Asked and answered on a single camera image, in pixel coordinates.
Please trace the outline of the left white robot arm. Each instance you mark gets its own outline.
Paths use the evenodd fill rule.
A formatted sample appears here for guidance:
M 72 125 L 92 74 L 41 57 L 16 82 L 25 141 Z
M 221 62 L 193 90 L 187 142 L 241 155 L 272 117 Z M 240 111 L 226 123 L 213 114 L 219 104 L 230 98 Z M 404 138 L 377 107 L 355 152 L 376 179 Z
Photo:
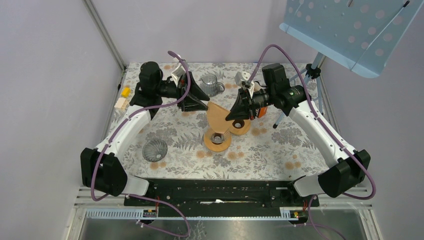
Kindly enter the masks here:
M 210 100 L 186 63 L 179 63 L 167 78 L 157 62 L 143 63 L 129 106 L 118 125 L 95 148 L 85 148 L 80 154 L 85 187 L 114 197 L 136 195 L 144 206 L 154 202 L 155 192 L 149 188 L 149 181 L 128 173 L 120 161 L 138 133 L 159 108 L 165 107 L 164 98 L 173 99 L 182 112 L 206 111 L 205 102 Z

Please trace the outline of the brown paper coffee filter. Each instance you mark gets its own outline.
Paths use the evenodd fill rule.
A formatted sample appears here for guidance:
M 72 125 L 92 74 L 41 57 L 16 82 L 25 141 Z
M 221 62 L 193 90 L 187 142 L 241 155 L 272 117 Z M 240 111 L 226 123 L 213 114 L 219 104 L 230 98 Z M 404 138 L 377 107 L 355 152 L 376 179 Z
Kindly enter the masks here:
M 229 121 L 226 121 L 230 111 L 212 101 L 208 102 L 207 107 L 206 118 L 209 127 L 216 133 L 225 133 L 231 125 Z

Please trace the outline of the clear glass dripper cone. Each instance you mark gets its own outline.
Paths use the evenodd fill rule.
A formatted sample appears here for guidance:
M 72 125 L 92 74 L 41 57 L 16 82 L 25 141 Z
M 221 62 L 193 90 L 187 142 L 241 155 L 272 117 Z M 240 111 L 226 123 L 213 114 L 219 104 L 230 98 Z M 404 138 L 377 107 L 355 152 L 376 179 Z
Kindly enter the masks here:
M 223 143 L 226 143 L 230 140 L 231 133 L 227 129 L 226 131 L 214 131 L 212 130 L 209 134 L 208 139 L 214 144 L 214 145 L 221 145 Z

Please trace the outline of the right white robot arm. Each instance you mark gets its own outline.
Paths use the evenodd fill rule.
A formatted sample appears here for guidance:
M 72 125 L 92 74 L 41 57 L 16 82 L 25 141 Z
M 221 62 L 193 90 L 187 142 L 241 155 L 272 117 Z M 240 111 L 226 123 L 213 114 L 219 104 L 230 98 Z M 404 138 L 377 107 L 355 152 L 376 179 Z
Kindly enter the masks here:
M 283 111 L 306 133 L 323 156 L 328 170 L 300 177 L 290 184 L 287 201 L 293 206 L 301 205 L 307 196 L 326 194 L 336 198 L 347 195 L 347 191 L 361 183 L 371 161 L 364 149 L 356 150 L 329 126 L 323 115 L 315 109 L 302 85 L 291 86 L 286 71 L 280 63 L 262 68 L 265 87 L 255 90 L 248 83 L 248 72 L 238 72 L 234 81 L 239 86 L 238 94 L 226 121 L 254 120 L 265 107 L 274 106 Z

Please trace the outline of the orange coffee filter box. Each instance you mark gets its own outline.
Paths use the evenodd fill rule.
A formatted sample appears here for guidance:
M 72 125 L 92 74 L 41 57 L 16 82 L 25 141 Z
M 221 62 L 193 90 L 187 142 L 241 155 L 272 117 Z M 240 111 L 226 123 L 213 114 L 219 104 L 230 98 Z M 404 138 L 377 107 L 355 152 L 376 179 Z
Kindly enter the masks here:
M 256 117 L 257 118 L 262 118 L 266 113 L 267 113 L 268 107 L 261 107 L 260 109 L 258 109 L 256 111 Z

